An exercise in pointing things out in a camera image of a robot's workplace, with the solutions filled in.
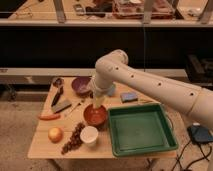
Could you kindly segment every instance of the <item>carrot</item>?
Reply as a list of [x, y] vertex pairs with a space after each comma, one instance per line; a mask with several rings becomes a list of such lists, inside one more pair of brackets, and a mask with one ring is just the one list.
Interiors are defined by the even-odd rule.
[[59, 119], [60, 117], [61, 117], [60, 114], [51, 114], [51, 115], [44, 115], [44, 116], [40, 115], [40, 116], [38, 116], [38, 118], [40, 120], [44, 120], [44, 121], [55, 120], [55, 119]]

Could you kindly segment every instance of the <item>grapes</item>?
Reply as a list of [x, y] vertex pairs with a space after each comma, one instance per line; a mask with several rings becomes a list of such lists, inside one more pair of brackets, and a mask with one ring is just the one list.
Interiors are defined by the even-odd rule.
[[81, 146], [83, 142], [80, 139], [80, 133], [84, 127], [85, 125], [82, 122], [77, 124], [75, 130], [72, 132], [70, 140], [62, 147], [62, 155], [68, 153], [68, 151], [75, 150]]

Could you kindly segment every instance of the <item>white cup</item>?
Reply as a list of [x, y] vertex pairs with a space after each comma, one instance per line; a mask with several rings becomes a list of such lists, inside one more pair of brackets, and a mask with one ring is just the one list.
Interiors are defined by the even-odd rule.
[[96, 145], [98, 139], [98, 130], [93, 126], [86, 126], [80, 134], [81, 141], [88, 147]]

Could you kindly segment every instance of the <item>purple bowl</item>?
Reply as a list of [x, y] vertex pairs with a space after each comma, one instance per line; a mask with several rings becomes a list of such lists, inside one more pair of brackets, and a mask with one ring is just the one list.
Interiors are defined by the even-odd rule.
[[88, 83], [90, 82], [90, 77], [86, 76], [81, 76], [81, 77], [76, 77], [72, 81], [72, 89], [76, 92], [78, 95], [86, 95], [89, 94], [91, 89], [87, 86]]

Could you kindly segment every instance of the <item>table leg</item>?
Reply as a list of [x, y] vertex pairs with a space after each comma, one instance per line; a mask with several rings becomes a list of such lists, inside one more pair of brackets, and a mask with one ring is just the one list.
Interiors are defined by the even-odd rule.
[[47, 159], [47, 161], [55, 168], [55, 170], [62, 171], [62, 168], [58, 165], [58, 163], [54, 159]]
[[146, 169], [147, 171], [151, 171], [159, 159], [152, 159], [152, 160], [147, 159], [147, 160], [149, 162], [149, 166]]

